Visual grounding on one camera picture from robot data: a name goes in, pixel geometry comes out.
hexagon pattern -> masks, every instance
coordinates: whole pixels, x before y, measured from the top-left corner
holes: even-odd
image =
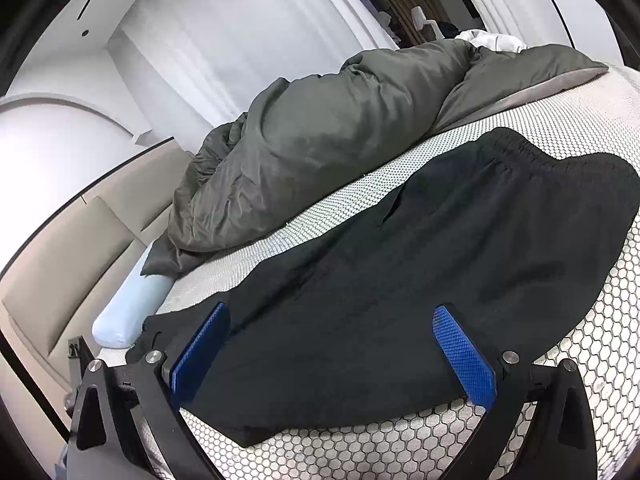
[[[640,78],[626,69],[612,69],[587,85],[428,139],[315,204],[273,235],[201,266],[176,283],[159,312],[185,308],[215,291],[231,288],[261,260],[322,234],[376,203],[431,157],[496,126],[519,131],[556,158],[610,152],[640,171],[639,100]],[[620,259],[592,309],[536,361],[557,365],[571,357],[578,363],[593,416],[600,480],[609,479],[620,468],[640,435],[639,249],[640,218],[636,218]],[[124,356],[119,354],[114,360],[120,364]],[[534,410],[533,405],[523,406],[492,480],[510,469]],[[230,480],[431,480],[438,478],[460,451],[480,422],[483,409],[457,399],[420,413],[362,426],[287,430],[247,449],[191,413],[181,413],[201,446]],[[171,478],[148,426],[144,422],[139,426],[156,471],[163,478]]]

blue textured pad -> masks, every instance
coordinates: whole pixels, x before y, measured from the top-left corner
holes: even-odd
[[[191,402],[231,326],[228,307],[220,302],[202,324],[171,370],[172,404]]]
[[[431,323],[433,335],[469,399],[490,409],[496,397],[493,369],[444,306],[435,310]]]

black pants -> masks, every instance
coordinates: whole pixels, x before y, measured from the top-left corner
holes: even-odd
[[[148,318],[128,359],[225,301],[232,334],[185,408],[243,446],[436,406],[463,390],[431,331],[434,309],[453,303],[486,342],[535,360],[596,300],[639,184],[616,156],[556,160],[497,128],[236,288]]]

silver bolt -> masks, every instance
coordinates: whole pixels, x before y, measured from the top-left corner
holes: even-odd
[[[516,352],[512,352],[511,350],[507,350],[504,354],[502,354],[502,358],[510,365],[514,365],[520,362],[520,356],[516,354]]]
[[[562,366],[570,372],[575,372],[578,369],[578,365],[574,361],[571,361],[571,359],[562,360]]]
[[[160,359],[162,359],[162,352],[159,350],[152,350],[145,357],[145,361],[150,365],[157,363]]]
[[[90,372],[95,372],[96,370],[99,370],[101,366],[102,366],[102,361],[100,361],[100,359],[94,359],[87,365],[87,369]]]

pillow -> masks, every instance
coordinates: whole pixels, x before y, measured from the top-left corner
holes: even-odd
[[[174,279],[166,276],[140,276],[151,245],[140,256],[114,297],[94,321],[92,335],[107,348],[128,348],[142,333],[146,316],[155,314],[167,297]]]

